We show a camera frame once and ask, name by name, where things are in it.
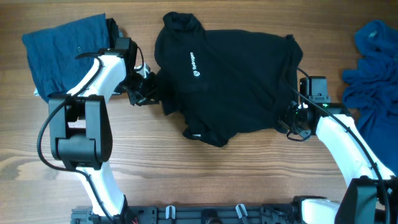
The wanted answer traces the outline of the blue polo shirt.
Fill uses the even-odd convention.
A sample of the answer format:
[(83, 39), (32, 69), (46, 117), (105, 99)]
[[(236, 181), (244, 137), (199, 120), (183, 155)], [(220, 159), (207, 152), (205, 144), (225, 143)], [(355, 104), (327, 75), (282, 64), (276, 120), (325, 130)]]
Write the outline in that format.
[(397, 30), (383, 21), (354, 35), (362, 58), (343, 71), (343, 104), (359, 110), (357, 129), (380, 161), (397, 174)]

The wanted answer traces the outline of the black polo shirt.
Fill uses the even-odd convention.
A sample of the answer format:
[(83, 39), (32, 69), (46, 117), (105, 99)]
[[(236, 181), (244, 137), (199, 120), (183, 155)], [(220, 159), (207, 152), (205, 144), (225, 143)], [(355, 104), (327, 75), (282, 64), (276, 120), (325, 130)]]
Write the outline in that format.
[(169, 12), (155, 42), (165, 114), (185, 119), (183, 135), (216, 147), (239, 133), (275, 129), (297, 96), (303, 52), (292, 35), (206, 30), (193, 15)]

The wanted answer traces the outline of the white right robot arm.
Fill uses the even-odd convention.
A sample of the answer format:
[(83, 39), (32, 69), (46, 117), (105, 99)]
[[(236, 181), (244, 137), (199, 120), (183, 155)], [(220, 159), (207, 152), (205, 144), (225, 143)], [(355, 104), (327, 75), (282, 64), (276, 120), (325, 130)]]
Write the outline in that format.
[(373, 153), (343, 105), (292, 101), (279, 123), (301, 141), (316, 136), (347, 185), (340, 202), (297, 197), (299, 223), (397, 223), (397, 176)]

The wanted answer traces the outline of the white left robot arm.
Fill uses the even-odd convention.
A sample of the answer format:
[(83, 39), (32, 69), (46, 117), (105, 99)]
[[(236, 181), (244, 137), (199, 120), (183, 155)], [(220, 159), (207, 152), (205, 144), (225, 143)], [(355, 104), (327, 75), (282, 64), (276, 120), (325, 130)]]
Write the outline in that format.
[(132, 219), (109, 164), (113, 135), (106, 104), (118, 85), (127, 91), (130, 104), (153, 103), (154, 74), (144, 63), (137, 67), (136, 57), (136, 50), (121, 49), (76, 56), (93, 64), (71, 90), (50, 99), (49, 116), (42, 126), (50, 130), (51, 153), (62, 162), (60, 170), (77, 175), (83, 184), (91, 200), (86, 211), (86, 221), (91, 223), (127, 223)]

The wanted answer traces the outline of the folded dark green garment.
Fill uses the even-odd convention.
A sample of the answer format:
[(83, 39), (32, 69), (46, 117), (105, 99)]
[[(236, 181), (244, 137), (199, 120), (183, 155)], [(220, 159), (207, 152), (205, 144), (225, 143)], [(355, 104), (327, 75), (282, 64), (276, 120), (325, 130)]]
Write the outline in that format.
[(108, 28), (110, 40), (116, 40), (119, 37), (123, 37), (123, 32), (119, 29), (119, 26), (113, 18), (106, 19), (106, 26)]

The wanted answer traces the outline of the folded blue denim shorts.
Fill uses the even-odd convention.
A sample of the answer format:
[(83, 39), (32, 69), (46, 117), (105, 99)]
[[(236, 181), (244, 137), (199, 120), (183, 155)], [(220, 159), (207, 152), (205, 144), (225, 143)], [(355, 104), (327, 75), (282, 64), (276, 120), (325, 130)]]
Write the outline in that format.
[(79, 84), (93, 66), (92, 58), (78, 55), (110, 46), (106, 14), (24, 34), (22, 43), (37, 93), (48, 102)]

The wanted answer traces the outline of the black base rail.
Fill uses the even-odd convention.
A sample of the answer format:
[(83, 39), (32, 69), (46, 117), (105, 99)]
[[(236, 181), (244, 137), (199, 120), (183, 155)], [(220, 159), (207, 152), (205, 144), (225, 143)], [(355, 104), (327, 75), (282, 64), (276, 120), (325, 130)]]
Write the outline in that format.
[(129, 207), (114, 217), (115, 223), (142, 224), (206, 224), (206, 223), (302, 223), (298, 208), (287, 204), (215, 207)]

